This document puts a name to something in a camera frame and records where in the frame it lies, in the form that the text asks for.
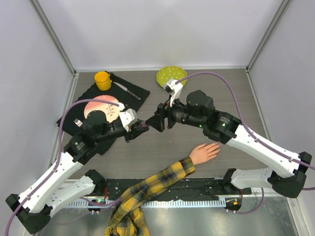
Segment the mannequin hand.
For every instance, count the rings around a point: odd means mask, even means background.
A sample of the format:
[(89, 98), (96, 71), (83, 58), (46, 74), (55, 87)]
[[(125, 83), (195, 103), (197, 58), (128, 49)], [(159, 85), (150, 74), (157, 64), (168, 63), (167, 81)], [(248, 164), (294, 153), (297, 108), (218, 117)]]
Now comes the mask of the mannequin hand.
[(217, 157), (220, 150), (220, 144), (218, 143), (202, 144), (195, 147), (189, 157), (194, 165), (199, 165)]

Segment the purple nail polish bottle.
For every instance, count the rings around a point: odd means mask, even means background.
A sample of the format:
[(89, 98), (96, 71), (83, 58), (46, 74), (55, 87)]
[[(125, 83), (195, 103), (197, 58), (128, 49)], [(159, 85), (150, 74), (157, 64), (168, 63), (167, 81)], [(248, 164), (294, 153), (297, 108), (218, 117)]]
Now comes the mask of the purple nail polish bottle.
[(139, 124), (139, 126), (141, 126), (141, 127), (147, 127), (147, 128), (149, 128), (149, 127), (150, 127), (149, 125), (147, 125), (146, 123), (143, 123), (143, 122), (142, 122), (142, 123), (140, 123), (140, 124)]

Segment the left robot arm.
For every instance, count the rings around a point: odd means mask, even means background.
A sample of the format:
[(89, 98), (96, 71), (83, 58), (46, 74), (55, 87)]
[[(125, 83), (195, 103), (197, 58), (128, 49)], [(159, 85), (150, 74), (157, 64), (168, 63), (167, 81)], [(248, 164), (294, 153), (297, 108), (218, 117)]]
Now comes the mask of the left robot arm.
[(93, 111), (62, 149), (55, 163), (27, 190), (10, 194), (6, 203), (30, 234), (41, 231), (50, 219), (69, 203), (92, 194), (100, 196), (106, 180), (96, 170), (87, 171), (78, 181), (59, 190), (73, 173), (81, 169), (110, 140), (124, 137), (129, 142), (149, 127), (136, 117), (132, 109), (119, 113), (119, 118), (108, 122), (102, 111)]

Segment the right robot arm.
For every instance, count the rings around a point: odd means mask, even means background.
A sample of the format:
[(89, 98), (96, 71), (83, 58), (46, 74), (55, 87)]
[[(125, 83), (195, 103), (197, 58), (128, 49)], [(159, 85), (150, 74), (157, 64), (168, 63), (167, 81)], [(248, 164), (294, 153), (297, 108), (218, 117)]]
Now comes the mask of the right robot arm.
[(188, 94), (187, 104), (173, 98), (160, 103), (145, 123), (159, 132), (176, 123), (201, 128), (210, 140), (244, 151), (267, 166), (228, 169), (222, 182), (227, 194), (245, 188), (270, 188), (282, 196), (297, 198), (305, 185), (307, 165), (312, 160), (309, 153), (294, 153), (264, 139), (235, 116), (216, 110), (213, 99), (200, 90)]

